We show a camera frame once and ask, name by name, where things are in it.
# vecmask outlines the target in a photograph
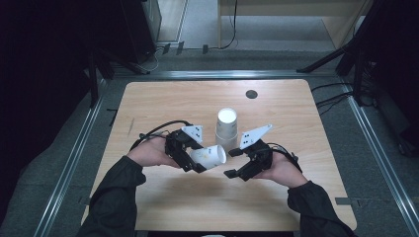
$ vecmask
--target dark jacket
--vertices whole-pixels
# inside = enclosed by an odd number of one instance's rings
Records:
[[[144,183],[142,167],[124,156],[93,194],[77,236],[134,236],[135,190]],[[336,215],[327,193],[313,182],[289,189],[288,204],[300,213],[301,237],[355,236]]]

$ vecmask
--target black dot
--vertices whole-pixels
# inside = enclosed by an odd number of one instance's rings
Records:
[[[249,99],[256,99],[258,97],[258,93],[256,91],[253,90],[248,90],[246,92],[246,97]]]

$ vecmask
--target white paper cup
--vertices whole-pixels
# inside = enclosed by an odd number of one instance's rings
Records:
[[[218,112],[215,133],[222,139],[230,139],[237,135],[237,112],[224,108]]]
[[[233,138],[230,139],[223,139],[218,134],[215,134],[215,143],[221,145],[224,148],[225,152],[237,148],[237,133]]]
[[[224,149],[220,145],[192,150],[190,156],[196,163],[200,163],[207,170],[224,164],[227,158]]]

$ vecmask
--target person's left hand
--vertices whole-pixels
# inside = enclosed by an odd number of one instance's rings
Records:
[[[175,160],[164,152],[165,143],[165,138],[154,137],[130,150],[126,156],[142,167],[167,165],[180,168]]]

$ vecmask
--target person's right hand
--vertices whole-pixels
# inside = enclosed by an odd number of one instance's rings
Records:
[[[180,168],[179,165],[164,152],[166,138],[154,137],[133,148],[126,156],[142,167],[167,165]]]
[[[285,157],[285,155],[274,152],[271,169],[263,171],[253,179],[272,180],[276,183],[287,186],[290,189],[304,185],[308,182],[305,176]]]

